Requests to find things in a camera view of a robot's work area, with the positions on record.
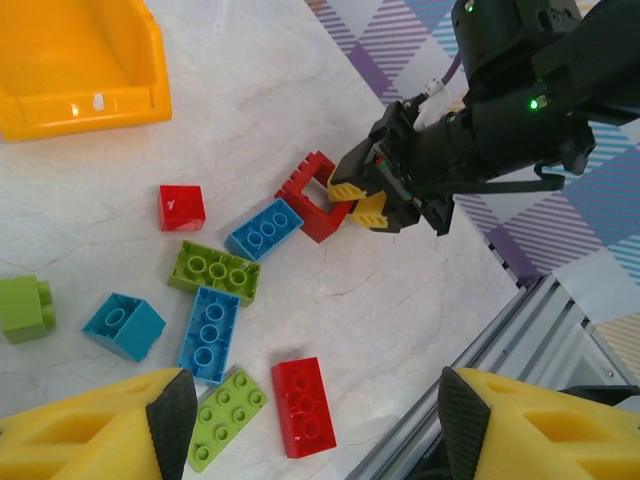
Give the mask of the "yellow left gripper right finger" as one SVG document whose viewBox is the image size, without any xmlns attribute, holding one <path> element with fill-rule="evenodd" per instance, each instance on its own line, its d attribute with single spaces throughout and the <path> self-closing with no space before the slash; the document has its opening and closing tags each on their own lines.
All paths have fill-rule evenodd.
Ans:
<svg viewBox="0 0 640 480">
<path fill-rule="evenodd" d="M 639 415 L 618 402 L 446 367 L 437 406 L 455 479 L 639 476 Z"/>
</svg>

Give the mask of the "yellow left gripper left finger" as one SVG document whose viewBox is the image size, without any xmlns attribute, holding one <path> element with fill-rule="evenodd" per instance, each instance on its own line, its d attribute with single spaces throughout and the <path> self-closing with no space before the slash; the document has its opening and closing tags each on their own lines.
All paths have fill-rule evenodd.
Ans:
<svg viewBox="0 0 640 480">
<path fill-rule="evenodd" d="M 190 371 L 166 368 L 1 420 L 4 479 L 179 479 L 197 415 Z"/>
</svg>

